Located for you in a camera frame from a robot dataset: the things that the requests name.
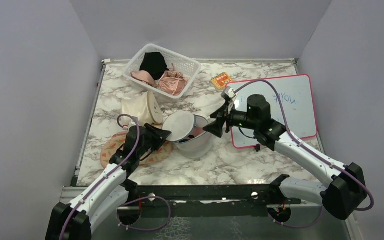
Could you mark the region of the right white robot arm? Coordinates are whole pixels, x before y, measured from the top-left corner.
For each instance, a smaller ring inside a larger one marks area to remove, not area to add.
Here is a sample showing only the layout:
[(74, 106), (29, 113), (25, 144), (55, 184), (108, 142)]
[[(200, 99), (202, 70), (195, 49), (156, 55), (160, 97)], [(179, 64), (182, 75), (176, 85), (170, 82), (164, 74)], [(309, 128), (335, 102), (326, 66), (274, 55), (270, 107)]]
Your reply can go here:
[(333, 217), (346, 220), (354, 211), (368, 211), (374, 206), (373, 194), (368, 190), (362, 168), (355, 164), (345, 165), (317, 151), (287, 126), (274, 120), (271, 105), (263, 95), (247, 98), (246, 111), (236, 110), (234, 101), (225, 98), (225, 103), (210, 116), (214, 121), (204, 131), (220, 138), (231, 127), (253, 131), (257, 142), (273, 152), (280, 153), (319, 180), (319, 184), (283, 177), (268, 190), (269, 199), (280, 204), (287, 198), (296, 198), (324, 207)]

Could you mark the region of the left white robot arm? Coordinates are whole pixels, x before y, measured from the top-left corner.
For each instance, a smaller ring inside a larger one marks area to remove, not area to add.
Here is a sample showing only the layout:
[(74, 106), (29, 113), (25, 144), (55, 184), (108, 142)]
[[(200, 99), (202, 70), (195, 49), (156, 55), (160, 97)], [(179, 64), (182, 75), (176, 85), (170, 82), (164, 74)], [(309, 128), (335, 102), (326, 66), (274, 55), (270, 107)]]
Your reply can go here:
[(137, 184), (129, 176), (146, 154), (159, 150), (171, 131), (150, 124), (130, 127), (125, 142), (111, 156), (101, 175), (69, 203), (52, 210), (45, 239), (90, 240), (96, 228), (117, 207), (137, 200)]

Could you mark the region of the dusty pink black-trimmed bra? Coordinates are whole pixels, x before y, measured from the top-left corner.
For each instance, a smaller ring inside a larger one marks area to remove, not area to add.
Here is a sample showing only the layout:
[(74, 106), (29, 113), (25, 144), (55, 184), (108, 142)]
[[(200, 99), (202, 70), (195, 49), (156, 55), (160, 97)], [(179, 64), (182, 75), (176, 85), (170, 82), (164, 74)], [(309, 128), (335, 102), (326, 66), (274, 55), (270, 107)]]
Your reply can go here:
[(180, 140), (179, 143), (185, 143), (185, 142), (188, 142), (190, 140), (193, 140), (194, 138), (197, 138), (199, 137), (200, 135), (204, 134), (205, 131), (203, 130), (202, 127), (195, 127), (192, 132), (186, 136), (184, 139)]

